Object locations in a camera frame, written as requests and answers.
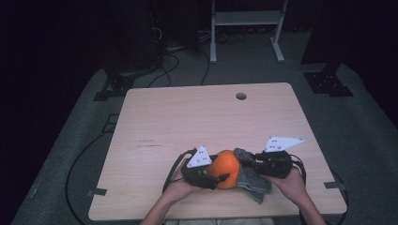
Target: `tabletop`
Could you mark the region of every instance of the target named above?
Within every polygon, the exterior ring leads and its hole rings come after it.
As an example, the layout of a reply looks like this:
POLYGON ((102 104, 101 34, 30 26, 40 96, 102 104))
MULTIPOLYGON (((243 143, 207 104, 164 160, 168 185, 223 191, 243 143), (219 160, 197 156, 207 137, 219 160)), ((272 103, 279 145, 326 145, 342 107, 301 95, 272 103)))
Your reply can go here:
MULTIPOLYGON (((346 205, 299 101, 288 83, 131 89, 125 98, 89 217, 142 219, 161 195, 177 157, 204 144, 210 155, 236 147, 261 153, 268 138, 300 137, 287 149, 301 158, 307 189, 321 214, 346 205)), ((259 218, 297 215, 276 188, 263 203, 241 188, 205 189, 176 203, 166 218, 259 218)))

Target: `gray cloth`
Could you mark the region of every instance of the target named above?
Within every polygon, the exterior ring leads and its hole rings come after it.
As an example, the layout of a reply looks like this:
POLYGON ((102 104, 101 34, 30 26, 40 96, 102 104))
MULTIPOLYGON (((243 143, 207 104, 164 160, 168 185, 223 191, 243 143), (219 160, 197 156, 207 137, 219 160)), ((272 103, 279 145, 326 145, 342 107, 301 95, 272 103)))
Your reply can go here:
MULTIPOLYGON (((235 156, 239 161, 255 161, 249 152, 244 149, 234 149, 235 156)), ((269 194, 272 190, 272 184, 263 178, 255 169, 244 167, 240 164, 239 175, 237 176, 237 186, 244 188, 252 196, 257 203, 262 203, 265 194, 269 194)))

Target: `white metal frame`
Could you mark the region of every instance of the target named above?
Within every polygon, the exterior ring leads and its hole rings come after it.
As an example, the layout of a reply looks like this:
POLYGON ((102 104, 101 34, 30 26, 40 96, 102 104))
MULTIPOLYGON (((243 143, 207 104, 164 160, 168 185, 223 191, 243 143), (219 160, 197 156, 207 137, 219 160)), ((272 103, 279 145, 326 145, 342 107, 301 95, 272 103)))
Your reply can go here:
POLYGON ((282 31, 284 15, 288 0, 283 0, 281 10, 271 11, 228 11, 216 12, 215 0, 211 6, 211 42, 210 42, 210 63, 217 63, 216 48, 216 26, 218 25, 263 25, 276 24, 275 37, 271 37, 271 45, 274 49, 278 62, 284 62, 284 57, 279 47, 279 37, 282 31))

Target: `gray carpet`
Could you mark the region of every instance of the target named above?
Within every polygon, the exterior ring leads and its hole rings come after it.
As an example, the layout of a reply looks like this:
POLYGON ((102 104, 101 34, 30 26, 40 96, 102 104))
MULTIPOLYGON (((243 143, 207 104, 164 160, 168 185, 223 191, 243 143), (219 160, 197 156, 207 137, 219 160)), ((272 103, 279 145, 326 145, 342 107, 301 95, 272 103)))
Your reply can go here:
MULTIPOLYGON (((318 71, 323 65, 300 64, 309 35, 282 33, 283 64, 275 58, 270 34, 252 34, 235 44, 219 44, 218 63, 209 66, 204 85, 290 83, 330 168, 344 181, 349 206, 343 224, 395 224, 398 131, 366 91, 358 74, 345 65, 340 66, 337 76, 353 97, 313 94, 303 73, 318 71)), ((208 55, 209 45, 201 47, 208 55)), ((200 85, 207 71, 205 55, 187 50, 173 55, 179 64, 169 72, 171 80, 162 76, 151 87, 200 85)), ((165 70, 175 65, 174 57, 164 57, 165 70)), ((146 88, 162 73, 159 69, 138 78, 134 88, 146 88)), ((107 101, 93 101, 105 80, 102 70, 93 74, 13 224, 79 224, 77 218, 87 224, 134 224, 133 221, 93 222, 87 217, 92 190, 97 186, 112 139, 112 133, 102 131, 112 130, 117 116, 110 115, 120 112, 124 100, 111 97, 107 101)), ((325 218, 335 224, 341 216, 325 218)), ((278 217, 275 224, 300 222, 298 217, 278 217)))

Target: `black cable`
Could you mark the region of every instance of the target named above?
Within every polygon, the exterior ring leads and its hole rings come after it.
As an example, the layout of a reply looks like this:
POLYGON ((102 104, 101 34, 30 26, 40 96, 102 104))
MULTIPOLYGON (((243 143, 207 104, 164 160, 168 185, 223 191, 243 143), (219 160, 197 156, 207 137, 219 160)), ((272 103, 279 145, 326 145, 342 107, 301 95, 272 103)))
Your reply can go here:
POLYGON ((207 60, 206 72, 205 72, 205 75, 203 76, 202 81, 201 81, 201 83, 200 83, 201 85, 203 85, 203 83, 205 82, 205 78, 206 78, 206 76, 207 76, 207 74, 208 74, 208 69, 210 68, 210 59, 208 58, 208 55, 207 55, 203 50, 201 50, 201 52, 202 52, 202 54, 205 55, 206 60, 207 60))
POLYGON ((191 154, 193 156, 195 153, 196 153, 196 149, 192 149, 192 150, 188 150, 185 153, 178 156, 178 158, 176 159, 175 163, 172 166, 172 169, 170 170, 169 174, 167 175, 166 180, 164 181, 164 185, 163 185, 163 189, 162 189, 161 193, 163 193, 164 190, 167 189, 167 187, 170 185, 170 182, 173 182, 172 178, 176 171, 176 168, 179 165, 179 163, 181 162, 181 160, 185 157, 185 155, 191 154))
POLYGON ((183 180, 183 179, 184 179, 184 177, 181 177, 181 178, 178 178, 177 180, 171 180, 170 182, 171 183, 175 183, 175 182, 178 182, 178 181, 183 180))
POLYGON ((229 44, 235 44, 238 43, 240 41, 243 41, 246 39, 246 35, 244 33, 239 33, 239 34, 230 34, 230 32, 223 32, 223 33, 219 33, 216 36, 216 42, 218 44, 224 44, 224 45, 229 45, 229 44))
POLYGON ((98 139, 100 139, 103 135, 105 135, 105 134, 107 134, 107 133, 110 133, 110 132, 113 133, 114 130, 115 130, 115 128, 112 127, 112 128, 109 128, 109 129, 103 131, 96 139, 94 139, 92 142, 90 142, 90 143, 82 150, 82 152, 80 152, 80 154, 77 156, 77 158, 75 158, 75 160, 73 161, 73 164, 72 164, 71 167, 69 168, 69 172, 68 172, 68 176, 67 176, 67 182, 66 182, 66 184, 65 184, 65 197, 66 197, 67 205, 68 205, 68 208, 69 208, 70 212, 71 212, 71 213, 73 214, 73 216, 79 221, 80 224, 85 224, 85 223, 79 218, 79 216, 77 216, 77 214, 76 214, 76 212, 73 210, 73 207, 72 207, 72 205, 71 205, 71 203, 70 203, 70 200, 69 200, 68 186, 69 186, 70 175, 71 175, 71 173, 72 173, 72 171, 73 171, 73 168, 74 168, 74 166, 76 165, 77 161, 79 161, 80 157, 84 154, 84 152, 85 152, 94 142, 96 142, 98 139))
MULTIPOLYGON (((337 179, 339 180, 340 184, 344 184, 342 177, 339 176, 339 174, 337 174, 337 172, 335 172, 334 170, 330 169, 331 173, 333 173, 333 175, 335 175, 337 177, 337 179)), ((349 206, 349 199, 348 199, 348 190, 345 188, 345 190, 340 190, 344 193, 344 199, 345 199, 345 204, 347 205, 347 210, 345 211, 345 213, 343 213, 342 217, 340 218, 339 222, 337 222, 337 225, 341 225, 343 224, 346 216, 347 216, 347 212, 348 212, 348 206, 349 206)))
POLYGON ((155 79, 153 79, 152 82, 150 82, 149 85, 148 85, 146 88, 150 87, 150 85, 152 85, 152 83, 154 83, 157 79, 159 79, 160 77, 162 77, 162 76, 164 76, 164 75, 167 75, 167 77, 169 78, 169 84, 171 84, 171 78, 170 78, 170 76, 169 76, 169 72, 175 70, 175 69, 178 67, 178 65, 179 65, 179 59, 178 59, 178 57, 176 57, 176 56, 174 56, 174 55, 172 55, 172 54, 166 54, 166 55, 175 58, 175 60, 176 60, 176 65, 175 65, 174 67, 172 67, 172 68, 171 68, 170 70, 168 70, 168 71, 163 70, 164 72, 163 72, 161 75, 159 75, 158 77, 156 77, 155 79))
POLYGON ((170 77, 170 75, 169 75, 169 72, 166 71, 166 70, 164 69, 163 64, 161 64, 161 70, 163 70, 163 72, 164 72, 164 73, 166 74, 166 76, 167 76, 167 79, 169 80, 169 85, 168 85, 168 86, 173 86, 173 85, 172 85, 172 79, 171 79, 171 77, 170 77))
POLYGON ((296 164, 299 167, 299 169, 301 170, 302 180, 304 181, 304 186, 306 186, 307 185, 307 172, 305 171, 304 163, 302 162, 301 158, 299 158, 295 155, 290 154, 290 157, 294 157, 298 160, 298 161, 293 161, 293 163, 296 164))

